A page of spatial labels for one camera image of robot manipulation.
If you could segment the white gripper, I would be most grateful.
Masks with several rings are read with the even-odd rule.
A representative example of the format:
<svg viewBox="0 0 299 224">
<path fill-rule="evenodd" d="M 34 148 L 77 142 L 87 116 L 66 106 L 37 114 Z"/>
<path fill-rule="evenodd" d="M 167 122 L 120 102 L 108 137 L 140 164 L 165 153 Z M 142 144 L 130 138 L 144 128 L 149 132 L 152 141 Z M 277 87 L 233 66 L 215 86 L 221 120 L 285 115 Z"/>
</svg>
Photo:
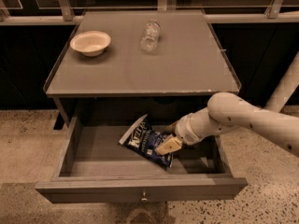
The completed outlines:
<svg viewBox="0 0 299 224">
<path fill-rule="evenodd" d="M 176 136 L 170 135 L 155 148 L 155 151 L 159 155 L 166 155 L 180 150 L 182 142 L 189 146 L 201 142 L 208 135 L 207 123 L 208 114 L 206 112 L 196 112 L 165 126 L 164 130 L 166 132 L 175 132 Z"/>
</svg>

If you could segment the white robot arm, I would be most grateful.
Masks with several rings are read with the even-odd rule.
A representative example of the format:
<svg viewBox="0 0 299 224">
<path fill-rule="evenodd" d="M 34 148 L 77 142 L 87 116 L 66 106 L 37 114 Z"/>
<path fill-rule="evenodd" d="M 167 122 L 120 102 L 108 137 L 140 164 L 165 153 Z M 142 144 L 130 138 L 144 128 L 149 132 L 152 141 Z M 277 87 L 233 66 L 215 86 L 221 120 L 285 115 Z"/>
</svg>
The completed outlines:
<svg viewBox="0 0 299 224">
<path fill-rule="evenodd" d="M 299 118 L 281 112 L 298 85 L 299 53 L 264 108 L 251 105 L 230 92 L 218 92 L 210 97 L 206 108 L 170 125 L 167 130 L 172 134 L 171 137 L 160 144 L 156 152 L 161 155 L 172 153 L 184 144 L 194 145 L 208 136 L 243 127 L 298 157 Z"/>
</svg>

